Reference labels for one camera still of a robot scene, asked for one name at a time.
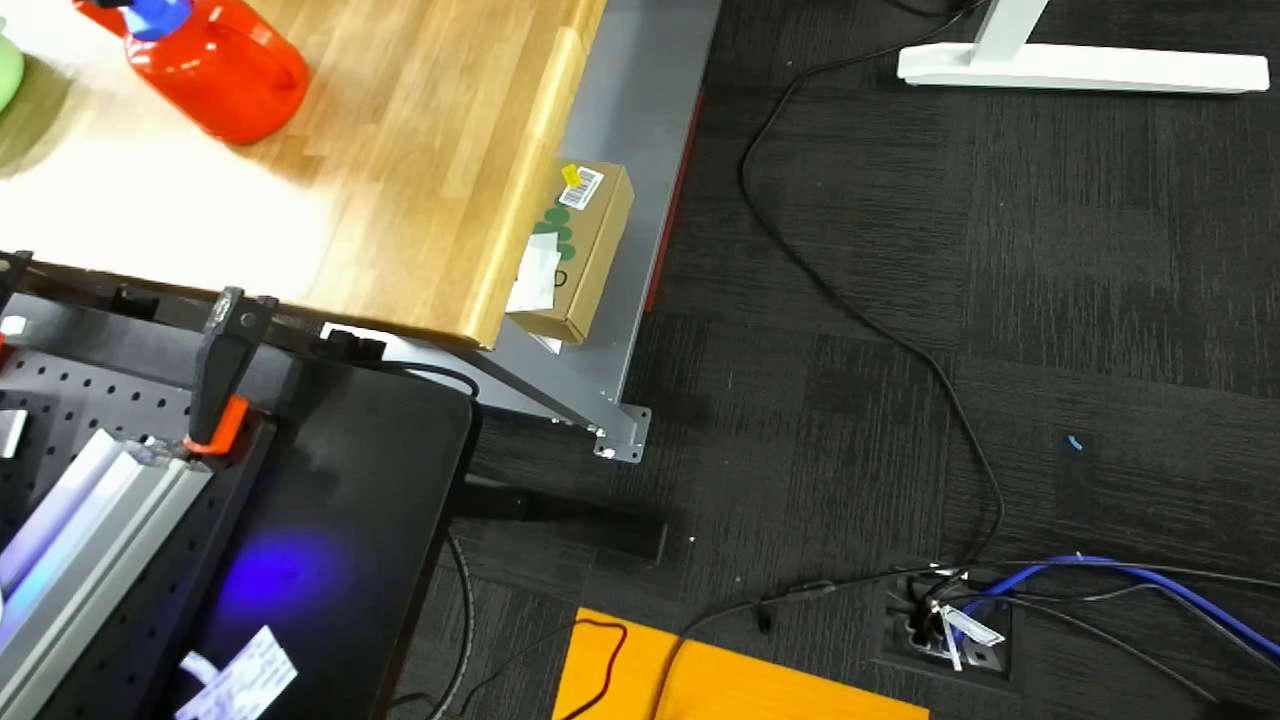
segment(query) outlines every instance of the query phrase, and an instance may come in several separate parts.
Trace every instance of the wooden table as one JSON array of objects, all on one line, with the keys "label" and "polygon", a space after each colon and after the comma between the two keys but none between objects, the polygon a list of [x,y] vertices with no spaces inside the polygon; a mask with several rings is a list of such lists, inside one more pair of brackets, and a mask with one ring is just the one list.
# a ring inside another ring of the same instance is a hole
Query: wooden table
[{"label": "wooden table", "polygon": [[35,77],[0,123],[0,243],[496,343],[604,0],[253,4],[318,80],[281,136],[226,149],[67,0],[8,0]]}]

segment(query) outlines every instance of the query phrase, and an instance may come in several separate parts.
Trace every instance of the blue cable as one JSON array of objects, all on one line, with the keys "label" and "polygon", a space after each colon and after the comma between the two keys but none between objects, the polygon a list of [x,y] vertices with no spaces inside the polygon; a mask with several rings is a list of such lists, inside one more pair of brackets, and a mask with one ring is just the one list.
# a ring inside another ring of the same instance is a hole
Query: blue cable
[{"label": "blue cable", "polygon": [[1180,582],[1171,582],[1164,571],[1140,568],[1140,563],[1125,563],[1125,560],[1110,560],[1110,558],[1085,558],[1085,553],[1048,558],[1041,563],[1021,568],[1021,571],[1007,571],[983,597],[969,601],[964,611],[981,611],[996,597],[1015,593],[1021,584],[1035,582],[1048,568],[1103,568],[1103,571],[1120,571],[1120,576],[1136,576],[1143,584],[1157,584],[1162,593],[1180,597],[1189,610],[1203,611],[1209,619],[1216,619],[1221,627],[1238,632],[1244,645],[1270,654],[1280,663],[1280,642],[1274,642],[1262,627],[1244,624],[1239,617],[1226,611],[1221,604],[1211,604],[1209,597],[1192,593],[1189,584],[1180,584]]}]

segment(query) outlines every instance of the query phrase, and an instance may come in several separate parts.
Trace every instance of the orange object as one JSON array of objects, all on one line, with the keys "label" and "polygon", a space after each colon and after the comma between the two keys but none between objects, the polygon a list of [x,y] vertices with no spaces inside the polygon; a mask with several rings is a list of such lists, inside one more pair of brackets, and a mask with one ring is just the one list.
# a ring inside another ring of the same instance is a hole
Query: orange object
[{"label": "orange object", "polygon": [[[608,693],[585,720],[653,720],[653,693],[677,637],[591,610],[575,611],[553,717],[585,710],[608,675]],[[928,720],[928,710],[853,686],[763,663],[730,648],[690,642],[674,663],[656,720]]]},{"label": "orange object", "polygon": [[245,401],[245,395],[231,395],[227,409],[226,409],[226,415],[215,422],[214,440],[207,440],[207,443],[196,443],[196,440],[190,436],[190,451],[196,451],[196,457],[231,457],[231,450],[236,450],[236,440],[241,440],[241,431],[245,431],[245,422],[247,422],[247,401]]},{"label": "orange object", "polygon": [[245,0],[131,0],[125,18],[136,77],[215,141],[256,144],[310,98],[304,57]]},{"label": "orange object", "polygon": [[71,0],[80,18],[95,20],[113,37],[125,37],[125,18],[113,10],[102,10],[95,0]]}]

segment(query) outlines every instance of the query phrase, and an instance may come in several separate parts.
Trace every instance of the white stand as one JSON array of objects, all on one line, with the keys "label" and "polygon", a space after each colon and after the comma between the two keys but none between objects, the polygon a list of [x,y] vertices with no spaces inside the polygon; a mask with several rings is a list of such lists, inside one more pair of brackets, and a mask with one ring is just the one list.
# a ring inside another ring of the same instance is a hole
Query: white stand
[{"label": "white stand", "polygon": [[911,87],[939,84],[1192,98],[1244,98],[1274,87],[1265,57],[1029,43],[1044,10],[1048,0],[992,0],[976,43],[906,47],[897,77]]}]

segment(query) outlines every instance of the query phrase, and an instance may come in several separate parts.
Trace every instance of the dark carpet floor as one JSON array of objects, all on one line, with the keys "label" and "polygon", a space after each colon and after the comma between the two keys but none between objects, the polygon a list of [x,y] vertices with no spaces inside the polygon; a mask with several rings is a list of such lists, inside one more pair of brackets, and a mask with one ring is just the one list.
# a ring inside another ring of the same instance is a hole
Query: dark carpet floor
[{"label": "dark carpet floor", "polygon": [[[478,584],[469,717],[548,717],[575,604],[677,627],[707,601],[951,558],[983,494],[939,388],[853,330],[752,227],[733,169],[795,67],[928,33],[883,0],[730,0],[660,310],[632,401],[646,470],[493,415],[479,477],[674,515],[666,563],[466,526]],[[1270,51],[1278,0],[1061,0],[1053,41]],[[1251,99],[906,92],[892,57],[812,84],[757,193],[849,306],[924,343],[1003,489],[989,558],[1114,553],[1280,576],[1280,92]],[[1280,632],[1278,597],[1211,589]],[[1216,697],[1280,710],[1280,675],[1157,597],[1079,610]],[[455,654],[441,560],[405,688]],[[939,720],[1192,720],[1184,688],[1026,617],[983,686],[883,654],[882,589],[703,637]]]}]

